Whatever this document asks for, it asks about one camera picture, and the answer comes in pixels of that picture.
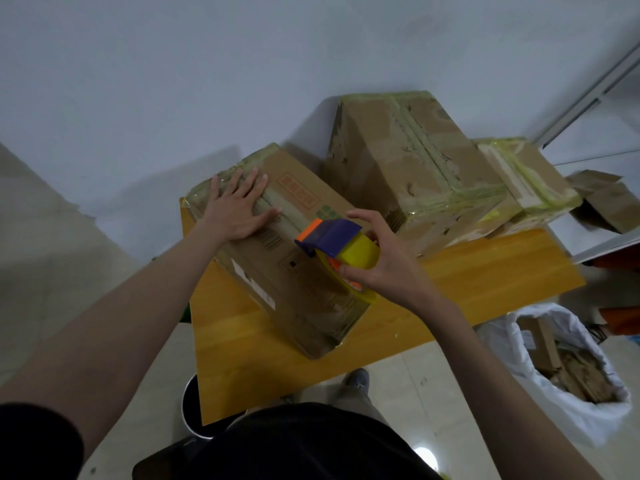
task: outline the white bag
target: white bag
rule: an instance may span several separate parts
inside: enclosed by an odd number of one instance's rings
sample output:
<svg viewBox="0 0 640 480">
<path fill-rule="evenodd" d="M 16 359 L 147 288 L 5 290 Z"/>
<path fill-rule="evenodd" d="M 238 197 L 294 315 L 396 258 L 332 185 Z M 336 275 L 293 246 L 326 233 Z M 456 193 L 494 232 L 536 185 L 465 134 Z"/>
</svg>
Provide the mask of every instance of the white bag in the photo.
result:
<svg viewBox="0 0 640 480">
<path fill-rule="evenodd" d="M 525 316 L 546 320 L 556 338 L 590 350 L 602 364 L 602 370 L 613 384 L 619 402 L 593 404 L 581 401 L 555 387 L 535 370 L 516 323 L 519 317 Z M 629 390 L 585 326 L 566 308 L 555 303 L 525 306 L 503 318 L 485 323 L 477 334 L 569 440 L 591 447 L 602 446 L 631 411 Z"/>
</svg>

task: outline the person's right arm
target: person's right arm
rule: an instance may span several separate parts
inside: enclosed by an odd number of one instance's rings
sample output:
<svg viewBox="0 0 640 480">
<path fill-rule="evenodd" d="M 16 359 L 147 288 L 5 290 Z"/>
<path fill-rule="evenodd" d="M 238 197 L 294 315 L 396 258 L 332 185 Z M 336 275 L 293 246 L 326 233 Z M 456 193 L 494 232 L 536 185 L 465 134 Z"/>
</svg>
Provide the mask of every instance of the person's right arm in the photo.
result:
<svg viewBox="0 0 640 480">
<path fill-rule="evenodd" d="M 345 279 L 404 306 L 429 327 L 444 352 L 503 480 L 600 479 L 503 364 L 476 337 L 462 311 L 434 286 L 416 259 L 372 210 L 347 216 L 370 222 L 380 259 L 369 270 L 341 268 Z"/>
</svg>

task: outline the red rectangular label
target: red rectangular label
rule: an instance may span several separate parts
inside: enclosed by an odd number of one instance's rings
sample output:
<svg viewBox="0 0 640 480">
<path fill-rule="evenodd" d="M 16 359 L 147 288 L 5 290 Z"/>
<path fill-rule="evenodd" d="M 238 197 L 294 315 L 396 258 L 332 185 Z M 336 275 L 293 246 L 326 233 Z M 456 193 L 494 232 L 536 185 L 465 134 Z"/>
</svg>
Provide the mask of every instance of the red rectangular label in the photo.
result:
<svg viewBox="0 0 640 480">
<path fill-rule="evenodd" d="M 293 197 L 302 204 L 305 209 L 311 210 L 320 199 L 311 190 L 297 181 L 292 174 L 286 172 L 277 179 L 281 187 L 289 192 Z"/>
</svg>

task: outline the black shirt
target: black shirt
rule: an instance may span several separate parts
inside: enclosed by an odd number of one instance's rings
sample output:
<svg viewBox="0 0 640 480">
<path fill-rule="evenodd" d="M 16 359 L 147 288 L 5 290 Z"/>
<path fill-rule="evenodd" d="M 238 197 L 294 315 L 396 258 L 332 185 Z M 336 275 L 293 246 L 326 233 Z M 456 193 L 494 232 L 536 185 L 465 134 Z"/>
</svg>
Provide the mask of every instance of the black shirt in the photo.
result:
<svg viewBox="0 0 640 480">
<path fill-rule="evenodd" d="M 76 478 L 83 450 L 80 434 L 59 414 L 30 404 L 0 406 L 4 478 Z M 236 422 L 175 478 L 440 477 L 387 425 L 303 403 L 261 410 Z"/>
</svg>

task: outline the yellow wooden tabletop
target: yellow wooden tabletop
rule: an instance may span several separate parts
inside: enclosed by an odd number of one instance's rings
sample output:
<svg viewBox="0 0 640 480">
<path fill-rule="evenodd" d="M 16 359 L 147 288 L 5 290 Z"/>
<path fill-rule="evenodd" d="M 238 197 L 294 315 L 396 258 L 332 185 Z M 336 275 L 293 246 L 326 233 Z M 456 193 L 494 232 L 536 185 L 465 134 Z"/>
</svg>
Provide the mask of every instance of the yellow wooden tabletop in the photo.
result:
<svg viewBox="0 0 640 480">
<path fill-rule="evenodd" d="M 181 214 L 186 235 L 193 221 Z M 542 229 L 459 244 L 424 267 L 471 324 L 584 284 Z M 433 340 L 418 318 L 379 298 L 341 346 L 309 360 L 213 261 L 191 297 L 191 320 L 203 424 Z"/>
</svg>

